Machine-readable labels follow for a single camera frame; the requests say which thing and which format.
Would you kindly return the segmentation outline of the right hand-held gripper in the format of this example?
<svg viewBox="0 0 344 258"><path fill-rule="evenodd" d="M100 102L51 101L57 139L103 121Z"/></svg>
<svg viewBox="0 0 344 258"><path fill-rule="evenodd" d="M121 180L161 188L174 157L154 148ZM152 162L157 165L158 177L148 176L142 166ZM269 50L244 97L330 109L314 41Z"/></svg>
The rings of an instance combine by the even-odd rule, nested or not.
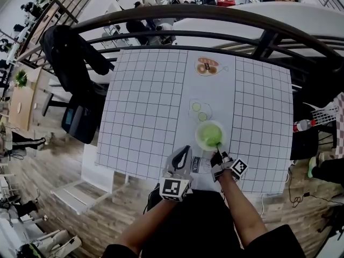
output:
<svg viewBox="0 0 344 258"><path fill-rule="evenodd" d="M241 159L234 160L231 158L225 152L221 142L218 142L216 146L218 153L213 153L211 158L211 174L213 180L216 182L225 170L231 171L235 182L241 180L248 169L247 164Z"/></svg>

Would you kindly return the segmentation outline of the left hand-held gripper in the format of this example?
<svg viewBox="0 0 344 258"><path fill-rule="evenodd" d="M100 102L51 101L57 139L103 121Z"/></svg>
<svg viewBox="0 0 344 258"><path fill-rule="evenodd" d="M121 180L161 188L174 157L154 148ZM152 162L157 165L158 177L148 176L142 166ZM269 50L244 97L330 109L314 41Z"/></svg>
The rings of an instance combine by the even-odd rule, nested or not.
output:
<svg viewBox="0 0 344 258"><path fill-rule="evenodd" d="M165 200L181 202L191 189L192 149L189 145L172 152L166 160L167 168L159 180L159 194Z"/></svg>

